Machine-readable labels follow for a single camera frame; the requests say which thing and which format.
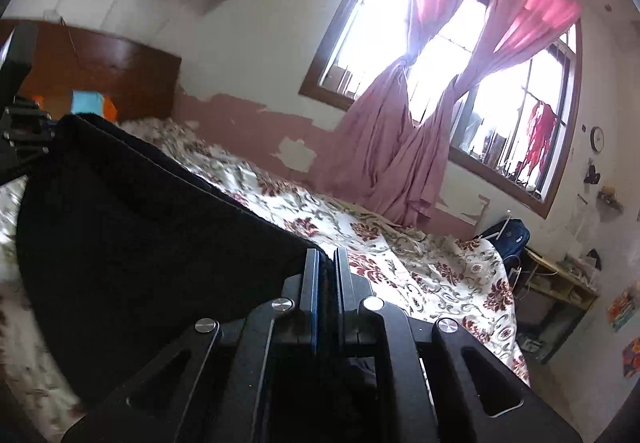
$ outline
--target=brown wooden headboard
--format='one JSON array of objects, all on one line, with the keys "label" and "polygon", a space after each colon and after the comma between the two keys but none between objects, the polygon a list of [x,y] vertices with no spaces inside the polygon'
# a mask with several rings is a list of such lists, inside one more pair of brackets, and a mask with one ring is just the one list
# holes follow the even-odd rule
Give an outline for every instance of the brown wooden headboard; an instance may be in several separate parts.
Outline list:
[{"label": "brown wooden headboard", "polygon": [[[0,20],[0,45],[18,20]],[[33,69],[19,94],[44,97],[54,119],[71,109],[74,89],[109,96],[124,119],[168,118],[180,57],[125,38],[64,24],[38,22]]]}]

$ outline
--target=floral bed sheet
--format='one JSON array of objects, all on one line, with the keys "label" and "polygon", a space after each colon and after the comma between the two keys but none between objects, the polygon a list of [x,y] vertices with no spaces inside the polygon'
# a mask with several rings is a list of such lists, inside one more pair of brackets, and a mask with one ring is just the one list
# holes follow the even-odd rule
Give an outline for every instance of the floral bed sheet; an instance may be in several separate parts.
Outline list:
[{"label": "floral bed sheet", "polygon": [[[369,279],[377,296],[421,320],[457,319],[528,383],[515,341],[513,296],[502,260],[488,241],[402,229],[357,206],[273,178],[170,120],[122,127],[329,256],[346,247],[351,270]],[[14,234],[23,189],[24,180],[0,188],[0,373],[42,434],[59,441],[82,416],[82,406],[56,368],[20,283]]]}]

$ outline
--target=metal screw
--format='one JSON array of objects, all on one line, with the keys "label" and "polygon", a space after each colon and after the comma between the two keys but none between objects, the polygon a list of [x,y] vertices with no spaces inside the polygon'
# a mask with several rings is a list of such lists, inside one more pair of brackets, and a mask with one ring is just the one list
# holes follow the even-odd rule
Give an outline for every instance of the metal screw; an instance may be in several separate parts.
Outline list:
[{"label": "metal screw", "polygon": [[453,318],[442,318],[438,320],[438,329],[445,333],[455,333],[458,331],[458,323]]},{"label": "metal screw", "polygon": [[293,301],[284,297],[276,298],[271,302],[271,307],[279,312],[287,311],[293,307]]},{"label": "metal screw", "polygon": [[370,296],[362,301],[362,305],[369,311],[379,311],[385,305],[385,301],[382,298]]},{"label": "metal screw", "polygon": [[211,318],[201,318],[196,322],[196,331],[198,333],[210,333],[216,327],[218,327],[218,323]]}]

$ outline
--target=window sill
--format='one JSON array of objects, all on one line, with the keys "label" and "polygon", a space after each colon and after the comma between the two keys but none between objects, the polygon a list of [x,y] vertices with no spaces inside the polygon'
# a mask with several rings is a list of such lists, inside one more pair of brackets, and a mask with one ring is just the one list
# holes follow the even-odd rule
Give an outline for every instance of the window sill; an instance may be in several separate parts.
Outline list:
[{"label": "window sill", "polygon": [[[351,100],[348,96],[339,94],[338,92],[333,92],[332,90],[324,89],[324,87],[320,87],[315,83],[308,83],[307,80],[305,80],[300,87],[300,94],[342,110],[348,110],[354,102],[354,100]],[[533,212],[543,217],[543,219],[546,219],[546,216],[548,216],[552,200],[549,200],[548,198],[545,201],[537,200],[514,182],[509,181],[506,177],[498,174],[498,172],[493,170],[491,167],[480,163],[477,159],[472,158],[467,153],[453,146],[449,147],[449,161],[465,170],[468,170],[479,178],[482,178],[490,185],[493,185],[502,192],[510,195],[516,201],[519,201],[527,208],[530,208]]]}]

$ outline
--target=pink wall paint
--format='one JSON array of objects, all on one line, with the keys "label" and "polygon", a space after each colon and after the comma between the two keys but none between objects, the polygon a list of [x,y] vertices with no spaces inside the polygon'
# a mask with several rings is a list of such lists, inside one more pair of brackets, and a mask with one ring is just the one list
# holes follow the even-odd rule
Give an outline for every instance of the pink wall paint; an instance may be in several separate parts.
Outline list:
[{"label": "pink wall paint", "polygon": [[[175,97],[173,118],[178,123],[196,122],[195,133],[206,143],[221,145],[263,170],[303,185],[306,172],[287,167],[275,156],[282,140],[286,137],[302,140],[308,149],[315,151],[331,134],[316,127],[310,118],[273,112],[261,103],[223,93],[203,101],[181,91]],[[423,232],[471,239],[475,224],[436,209],[431,220],[418,219],[417,227]]]}]

